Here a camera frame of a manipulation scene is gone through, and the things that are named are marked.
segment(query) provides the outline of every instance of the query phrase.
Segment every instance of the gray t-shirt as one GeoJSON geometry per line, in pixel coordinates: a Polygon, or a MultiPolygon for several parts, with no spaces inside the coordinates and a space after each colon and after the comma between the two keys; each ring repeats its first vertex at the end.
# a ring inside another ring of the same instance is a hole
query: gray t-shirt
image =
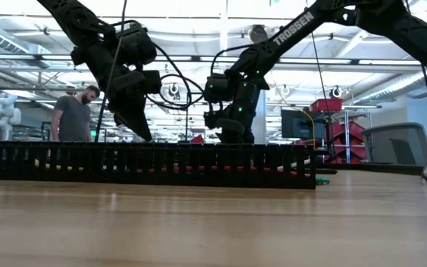
{"type": "Polygon", "coordinates": [[[90,122],[90,107],[73,96],[63,96],[54,108],[62,111],[59,122],[60,141],[87,141],[87,123],[90,122]]]}

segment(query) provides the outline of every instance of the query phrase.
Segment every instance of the beard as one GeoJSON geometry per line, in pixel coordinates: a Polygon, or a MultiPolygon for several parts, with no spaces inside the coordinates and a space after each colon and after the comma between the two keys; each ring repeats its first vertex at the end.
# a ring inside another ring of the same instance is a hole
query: beard
{"type": "Polygon", "coordinates": [[[90,100],[88,99],[88,97],[87,96],[82,96],[82,104],[86,105],[88,103],[90,103],[90,100]]]}

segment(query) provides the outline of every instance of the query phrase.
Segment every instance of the red storage bin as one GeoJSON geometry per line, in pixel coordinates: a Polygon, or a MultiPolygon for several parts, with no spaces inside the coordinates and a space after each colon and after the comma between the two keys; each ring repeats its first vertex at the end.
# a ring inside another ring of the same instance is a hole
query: red storage bin
{"type": "Polygon", "coordinates": [[[336,137],[340,134],[343,134],[345,131],[344,125],[341,125],[338,122],[332,123],[332,137],[336,137]]]}
{"type": "Polygon", "coordinates": [[[204,143],[204,138],[202,137],[202,135],[195,136],[191,140],[191,144],[203,144],[203,143],[204,143]]]}
{"type": "Polygon", "coordinates": [[[361,142],[363,142],[363,136],[362,136],[363,130],[365,130],[365,128],[358,125],[355,122],[348,123],[348,132],[350,133],[350,135],[361,142]]]}
{"type": "Polygon", "coordinates": [[[340,139],[335,139],[334,140],[334,145],[331,145],[331,147],[335,148],[335,154],[336,155],[338,155],[338,154],[342,153],[343,151],[345,151],[344,143],[340,139]]]}
{"type": "Polygon", "coordinates": [[[354,154],[360,159],[367,159],[367,151],[365,150],[365,147],[363,146],[363,143],[356,139],[352,139],[350,141],[350,152],[351,154],[354,154]]]}
{"type": "Polygon", "coordinates": [[[312,103],[311,110],[314,112],[337,112],[342,110],[342,100],[341,99],[319,99],[316,102],[312,103]]]}
{"type": "Polygon", "coordinates": [[[347,161],[341,158],[340,156],[338,156],[335,159],[331,160],[330,163],[343,164],[343,163],[347,163],[347,161]]]}
{"type": "Polygon", "coordinates": [[[356,156],[352,156],[350,158],[350,163],[351,164],[360,164],[363,163],[361,159],[357,158],[356,156]]]}

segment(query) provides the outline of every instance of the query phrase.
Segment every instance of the desk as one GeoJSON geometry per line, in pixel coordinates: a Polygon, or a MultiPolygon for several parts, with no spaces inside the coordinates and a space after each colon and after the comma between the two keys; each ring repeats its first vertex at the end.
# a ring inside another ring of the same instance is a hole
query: desk
{"type": "Polygon", "coordinates": [[[427,185],[329,178],[316,191],[0,181],[0,267],[427,266],[427,185]]]}

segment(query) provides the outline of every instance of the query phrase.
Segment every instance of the man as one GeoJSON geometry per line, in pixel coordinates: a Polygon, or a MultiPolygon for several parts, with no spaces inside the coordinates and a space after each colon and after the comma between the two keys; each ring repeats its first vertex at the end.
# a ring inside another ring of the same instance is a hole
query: man
{"type": "Polygon", "coordinates": [[[52,115],[53,141],[91,141],[88,104],[99,97],[100,89],[91,85],[75,96],[59,98],[52,115]]]}

